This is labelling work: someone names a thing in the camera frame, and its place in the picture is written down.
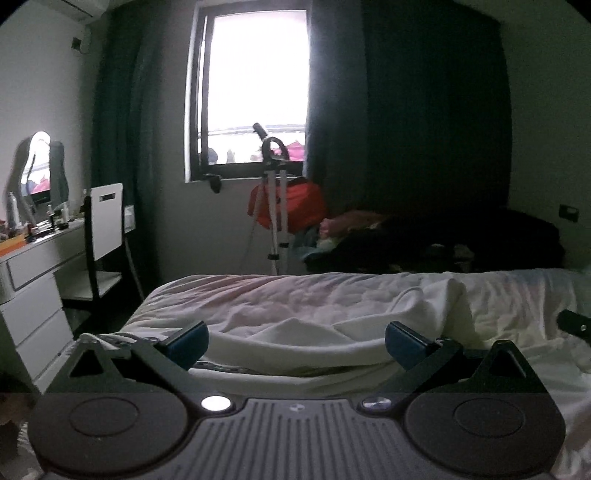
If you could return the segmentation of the pile of dark clothes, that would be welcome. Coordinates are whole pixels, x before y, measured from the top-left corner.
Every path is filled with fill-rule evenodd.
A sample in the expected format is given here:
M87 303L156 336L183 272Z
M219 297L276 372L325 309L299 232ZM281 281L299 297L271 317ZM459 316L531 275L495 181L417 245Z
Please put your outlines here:
M310 273L483 273L566 266L551 223L511 210L450 235L404 230L391 221L355 229L329 247L297 249Z

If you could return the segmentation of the white black chair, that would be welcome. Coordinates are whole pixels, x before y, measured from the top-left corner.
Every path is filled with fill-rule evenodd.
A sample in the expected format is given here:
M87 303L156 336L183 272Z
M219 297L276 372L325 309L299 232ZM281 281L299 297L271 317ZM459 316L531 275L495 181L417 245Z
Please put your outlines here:
M123 185L90 188L83 214L84 252L56 274L66 318L74 323L116 299L143 298L126 239Z

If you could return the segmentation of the white dresser with drawers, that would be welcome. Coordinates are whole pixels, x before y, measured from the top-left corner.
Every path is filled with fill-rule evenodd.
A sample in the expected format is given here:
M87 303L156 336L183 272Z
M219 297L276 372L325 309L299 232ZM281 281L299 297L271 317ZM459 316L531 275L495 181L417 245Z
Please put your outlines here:
M1 258L1 370L42 393L67 360L73 336L55 274L84 259L75 220Z

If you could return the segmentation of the red bag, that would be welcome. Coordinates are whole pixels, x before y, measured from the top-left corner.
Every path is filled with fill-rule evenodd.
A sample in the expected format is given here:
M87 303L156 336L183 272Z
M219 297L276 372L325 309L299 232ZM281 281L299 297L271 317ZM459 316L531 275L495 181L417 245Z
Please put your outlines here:
M256 186L250 192L247 214L256 218L263 228L270 229L269 194L266 182L263 191ZM318 225L328 217L328 207L318 185L298 177L287 181L287 231L296 234Z

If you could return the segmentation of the white spray bottle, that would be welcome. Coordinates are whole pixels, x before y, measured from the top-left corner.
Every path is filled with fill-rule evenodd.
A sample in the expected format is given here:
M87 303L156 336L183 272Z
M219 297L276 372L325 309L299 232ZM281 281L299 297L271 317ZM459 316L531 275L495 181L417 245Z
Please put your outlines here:
M16 231L20 228L18 202L12 192L7 194L7 222L10 231Z

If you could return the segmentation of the dark green left curtain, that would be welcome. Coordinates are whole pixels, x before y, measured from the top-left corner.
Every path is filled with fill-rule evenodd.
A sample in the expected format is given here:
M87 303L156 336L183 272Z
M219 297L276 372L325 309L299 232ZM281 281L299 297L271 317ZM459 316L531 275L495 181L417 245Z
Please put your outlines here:
M134 209L135 218L130 256L144 293L159 276L153 80L163 10L161 1L132 1L108 15L94 99L91 184L123 185L123 204Z

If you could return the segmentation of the dark green curtain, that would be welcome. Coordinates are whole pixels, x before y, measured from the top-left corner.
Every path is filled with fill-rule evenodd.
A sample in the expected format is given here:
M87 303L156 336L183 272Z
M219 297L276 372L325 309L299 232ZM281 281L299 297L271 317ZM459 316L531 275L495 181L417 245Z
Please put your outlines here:
M108 15L94 99L91 184L123 185L123 204L134 209L135 218L130 256L144 293L159 276L153 80L163 10L161 1L132 1Z
M305 175L328 209L467 228L509 203L500 25L454 1L315 1Z

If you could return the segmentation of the wavy vanity mirror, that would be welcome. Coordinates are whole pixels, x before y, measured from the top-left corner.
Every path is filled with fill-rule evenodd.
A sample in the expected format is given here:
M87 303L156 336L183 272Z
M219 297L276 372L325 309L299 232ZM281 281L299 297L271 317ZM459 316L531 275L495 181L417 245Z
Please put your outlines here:
M45 131L37 131L26 142L26 163L20 175L21 194L31 206L59 207L69 199L65 173L65 148Z

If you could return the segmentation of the dark green right curtain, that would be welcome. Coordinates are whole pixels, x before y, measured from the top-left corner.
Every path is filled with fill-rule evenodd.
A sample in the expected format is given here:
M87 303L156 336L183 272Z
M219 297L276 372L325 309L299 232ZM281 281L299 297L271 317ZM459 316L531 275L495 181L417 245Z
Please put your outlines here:
M454 1L315 1L305 175L328 209L467 228L509 203L500 25Z

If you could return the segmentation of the white air conditioner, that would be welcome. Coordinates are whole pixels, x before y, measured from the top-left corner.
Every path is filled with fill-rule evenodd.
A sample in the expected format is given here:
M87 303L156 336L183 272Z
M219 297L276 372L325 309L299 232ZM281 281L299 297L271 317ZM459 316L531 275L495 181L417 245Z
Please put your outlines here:
M109 8L109 0L44 0L41 4L78 22L100 18Z

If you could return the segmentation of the black wall outlet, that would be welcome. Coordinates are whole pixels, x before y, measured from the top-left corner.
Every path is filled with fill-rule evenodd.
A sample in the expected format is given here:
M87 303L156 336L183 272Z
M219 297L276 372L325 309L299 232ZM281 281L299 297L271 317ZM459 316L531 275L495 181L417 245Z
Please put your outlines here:
M558 215L560 219L569 221L571 223L577 223L579 220L580 210L573 206L560 204Z

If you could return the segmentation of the window with dark frame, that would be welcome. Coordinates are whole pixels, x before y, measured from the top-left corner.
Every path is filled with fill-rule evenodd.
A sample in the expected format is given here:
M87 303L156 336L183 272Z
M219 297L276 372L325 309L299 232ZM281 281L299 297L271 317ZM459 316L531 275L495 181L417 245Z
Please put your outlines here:
M263 171L259 124L283 140L287 171L304 167L308 1L199 1L189 40L185 169L190 181Z

